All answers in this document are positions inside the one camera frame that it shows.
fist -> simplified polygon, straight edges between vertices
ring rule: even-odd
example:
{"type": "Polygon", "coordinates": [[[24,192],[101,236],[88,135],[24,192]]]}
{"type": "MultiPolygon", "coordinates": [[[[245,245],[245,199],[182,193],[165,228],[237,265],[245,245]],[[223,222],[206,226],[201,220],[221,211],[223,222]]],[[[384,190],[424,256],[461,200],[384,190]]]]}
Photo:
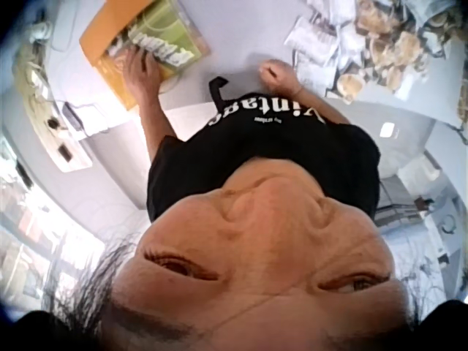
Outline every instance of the fist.
{"type": "Polygon", "coordinates": [[[132,47],[125,61],[124,79],[128,90],[139,105],[159,98],[162,75],[152,53],[132,47]]]}
{"type": "Polygon", "coordinates": [[[263,62],[260,65],[260,78],[271,93],[287,99],[292,99],[302,90],[293,67],[280,60],[263,62]]]}

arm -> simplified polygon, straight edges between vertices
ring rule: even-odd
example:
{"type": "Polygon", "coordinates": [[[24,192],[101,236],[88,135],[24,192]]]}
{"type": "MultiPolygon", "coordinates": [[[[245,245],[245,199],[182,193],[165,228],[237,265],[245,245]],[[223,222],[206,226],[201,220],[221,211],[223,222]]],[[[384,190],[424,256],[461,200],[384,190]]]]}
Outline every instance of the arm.
{"type": "Polygon", "coordinates": [[[331,107],[317,95],[307,91],[300,83],[294,69],[279,60],[269,60],[260,66],[260,77],[267,88],[274,94],[312,107],[330,122],[350,124],[350,122],[335,108],[331,107]]]}
{"type": "Polygon", "coordinates": [[[176,137],[159,102],[159,88],[162,82],[159,64],[153,55],[133,47],[127,54],[124,78],[140,107],[141,125],[148,154],[153,162],[162,140],[166,136],[176,137]]]}

white table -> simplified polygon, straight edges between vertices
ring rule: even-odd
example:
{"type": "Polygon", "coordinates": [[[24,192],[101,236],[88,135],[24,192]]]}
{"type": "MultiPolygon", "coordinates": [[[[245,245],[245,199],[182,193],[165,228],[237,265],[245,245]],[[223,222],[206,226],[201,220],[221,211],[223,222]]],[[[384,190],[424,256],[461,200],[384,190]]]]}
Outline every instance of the white table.
{"type": "MultiPolygon", "coordinates": [[[[268,58],[291,62],[292,51],[283,45],[284,39],[299,15],[311,15],[311,10],[301,0],[181,0],[181,3],[205,37],[212,54],[185,71],[175,88],[161,96],[166,110],[211,101],[208,82],[217,75],[224,75],[231,81],[223,89],[226,98],[260,89],[258,64],[268,58]]],[[[50,50],[46,68],[56,99],[74,105],[95,104],[96,108],[81,110],[81,113],[111,128],[136,115],[121,106],[88,63],[78,42],[103,4],[104,0],[80,0],[74,28],[76,3],[62,4],[53,46],[65,52],[50,50]],[[71,30],[71,45],[67,48],[71,30]]],[[[432,61],[429,81],[416,83],[408,101],[398,100],[383,87],[367,86],[355,104],[376,104],[377,109],[378,105],[397,107],[402,112],[406,110],[459,126],[456,108],[463,64],[463,45],[454,41],[450,58],[432,61]]],[[[331,103],[342,107],[340,101],[331,100],[331,103]]]]}

person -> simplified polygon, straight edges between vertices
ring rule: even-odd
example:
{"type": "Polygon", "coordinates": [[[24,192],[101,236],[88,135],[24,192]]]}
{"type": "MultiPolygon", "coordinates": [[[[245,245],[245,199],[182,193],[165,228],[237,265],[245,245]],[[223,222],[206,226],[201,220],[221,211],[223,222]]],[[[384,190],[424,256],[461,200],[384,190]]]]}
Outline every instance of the person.
{"type": "Polygon", "coordinates": [[[77,350],[394,350],[453,326],[410,322],[372,221],[379,150],[290,65],[261,64],[270,94],[223,100],[227,81],[213,80],[218,113],[186,142],[159,102],[154,57],[131,49],[124,75],[152,161],[152,224],[122,266],[114,252],[98,268],[68,322],[52,318],[59,332],[37,312],[17,333],[34,325],[44,343],[77,350]]]}

black t-shirt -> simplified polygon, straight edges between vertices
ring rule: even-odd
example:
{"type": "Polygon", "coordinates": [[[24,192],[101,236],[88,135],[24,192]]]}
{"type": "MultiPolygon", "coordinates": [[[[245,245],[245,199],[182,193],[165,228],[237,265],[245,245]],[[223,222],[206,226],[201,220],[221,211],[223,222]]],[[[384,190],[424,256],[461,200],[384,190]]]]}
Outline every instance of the black t-shirt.
{"type": "Polygon", "coordinates": [[[374,216],[380,153],[361,128],[262,94],[217,105],[221,112],[190,140],[162,141],[149,173],[151,221],[185,197],[221,188],[254,157],[291,160],[315,177],[326,196],[374,216]]]}

